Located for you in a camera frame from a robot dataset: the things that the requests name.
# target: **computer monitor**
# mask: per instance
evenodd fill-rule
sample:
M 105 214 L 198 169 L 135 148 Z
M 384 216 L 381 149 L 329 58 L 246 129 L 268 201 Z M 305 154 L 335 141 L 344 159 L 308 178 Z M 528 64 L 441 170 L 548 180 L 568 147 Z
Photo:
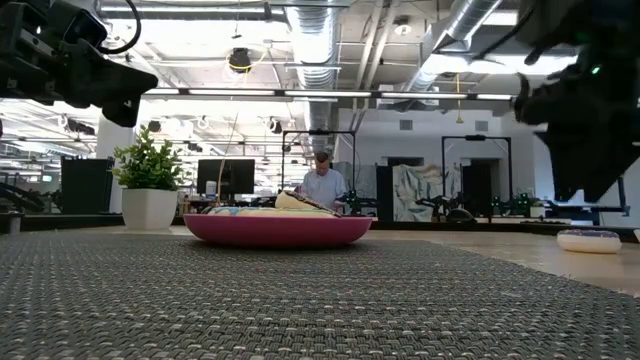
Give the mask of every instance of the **computer monitor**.
M 222 160 L 198 161 L 198 193 L 207 192 L 207 181 L 218 182 Z M 255 160 L 225 160 L 220 191 L 225 194 L 253 194 Z

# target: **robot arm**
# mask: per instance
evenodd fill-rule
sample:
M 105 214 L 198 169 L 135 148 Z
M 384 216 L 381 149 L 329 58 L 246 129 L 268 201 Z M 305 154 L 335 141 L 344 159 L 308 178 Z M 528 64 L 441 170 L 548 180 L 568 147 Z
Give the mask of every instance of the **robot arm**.
M 516 120 L 547 124 L 538 136 L 551 153 L 556 200 L 584 189 L 596 202 L 640 156 L 640 2 L 523 0 L 520 13 L 527 23 L 517 39 L 533 48 L 527 64 L 559 44 L 581 50 L 553 83 L 531 89 L 519 75 Z
M 136 125 L 140 98 L 158 79 L 106 59 L 131 48 L 104 49 L 107 31 L 87 10 L 58 0 L 0 0 L 0 98 L 64 101 L 102 108 L 114 123 Z M 132 11 L 138 18 L 131 3 Z

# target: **man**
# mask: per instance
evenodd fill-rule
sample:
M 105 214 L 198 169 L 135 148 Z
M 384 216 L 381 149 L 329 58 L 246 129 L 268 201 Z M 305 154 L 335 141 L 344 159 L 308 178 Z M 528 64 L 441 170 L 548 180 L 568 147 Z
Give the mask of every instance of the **man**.
M 311 200 L 329 209 L 338 210 L 342 205 L 336 199 L 347 192 L 342 175 L 329 168 L 329 154 L 324 151 L 315 154 L 315 171 L 304 176 L 301 192 Z

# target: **green leaves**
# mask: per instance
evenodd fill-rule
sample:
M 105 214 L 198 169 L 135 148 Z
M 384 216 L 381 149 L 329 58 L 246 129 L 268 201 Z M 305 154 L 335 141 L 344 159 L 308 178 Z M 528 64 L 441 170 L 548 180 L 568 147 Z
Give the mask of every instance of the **green leaves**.
M 141 126 L 134 145 L 114 149 L 120 168 L 111 172 L 118 178 L 118 184 L 129 189 L 175 191 L 182 169 L 178 166 L 178 152 L 171 151 L 171 146 L 165 140 L 157 149 L 149 129 Z

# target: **potted plant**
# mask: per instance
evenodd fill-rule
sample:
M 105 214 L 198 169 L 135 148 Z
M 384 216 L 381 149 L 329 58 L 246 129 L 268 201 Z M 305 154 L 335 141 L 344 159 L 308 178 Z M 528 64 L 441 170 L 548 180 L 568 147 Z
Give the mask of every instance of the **potted plant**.
M 122 191 L 122 216 L 130 229 L 166 229 L 171 226 L 178 199 L 178 152 L 171 143 L 157 147 L 149 129 L 141 126 L 136 143 L 116 148 L 119 168 L 113 169 Z
M 547 214 L 547 209 L 544 207 L 544 201 L 540 199 L 533 199 L 531 203 L 531 207 L 529 208 L 530 216 L 532 218 L 545 218 Z

